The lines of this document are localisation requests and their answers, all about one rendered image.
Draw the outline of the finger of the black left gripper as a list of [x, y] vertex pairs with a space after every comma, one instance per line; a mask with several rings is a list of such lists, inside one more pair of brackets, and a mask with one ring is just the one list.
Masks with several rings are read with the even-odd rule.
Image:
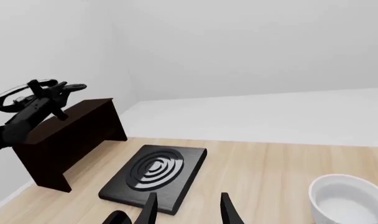
[[52, 87], [48, 87], [47, 91], [49, 95], [60, 95], [63, 93], [63, 88], [67, 85], [67, 82], [60, 82]]
[[87, 85], [85, 84], [72, 84], [72, 85], [65, 85], [62, 87], [62, 89], [59, 91], [58, 96], [56, 97], [56, 102], [59, 106], [66, 106], [68, 97], [71, 93], [76, 91], [81, 91], [86, 89]]

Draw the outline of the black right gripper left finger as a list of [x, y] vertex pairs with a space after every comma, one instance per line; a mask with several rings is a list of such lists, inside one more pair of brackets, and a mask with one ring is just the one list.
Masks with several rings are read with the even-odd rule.
[[134, 224], [156, 224], [158, 212], [157, 194], [152, 192]]

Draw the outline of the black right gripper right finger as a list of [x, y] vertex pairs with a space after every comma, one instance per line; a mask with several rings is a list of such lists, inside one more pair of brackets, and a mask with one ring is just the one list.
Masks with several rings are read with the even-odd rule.
[[236, 211], [227, 192], [221, 194], [220, 210], [223, 224], [245, 224]]

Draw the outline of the dark wooden cabinet shelf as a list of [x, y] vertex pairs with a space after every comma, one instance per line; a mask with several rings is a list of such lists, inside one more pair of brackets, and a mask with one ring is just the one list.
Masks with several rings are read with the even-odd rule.
[[127, 136], [111, 98], [83, 100], [65, 113], [68, 119], [47, 119], [13, 151], [38, 186], [71, 192], [65, 171], [103, 141]]

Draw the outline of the flat black stove plate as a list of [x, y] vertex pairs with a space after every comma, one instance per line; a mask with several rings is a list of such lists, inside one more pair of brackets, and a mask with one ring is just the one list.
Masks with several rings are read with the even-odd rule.
[[206, 157], [205, 148], [143, 145], [101, 188], [98, 197], [142, 208], [154, 192], [158, 211], [175, 215]]

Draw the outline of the white bowl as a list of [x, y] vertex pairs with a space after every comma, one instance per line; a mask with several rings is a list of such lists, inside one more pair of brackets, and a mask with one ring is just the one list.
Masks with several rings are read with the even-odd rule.
[[308, 188], [313, 224], [378, 224], [378, 186], [344, 174], [322, 175]]

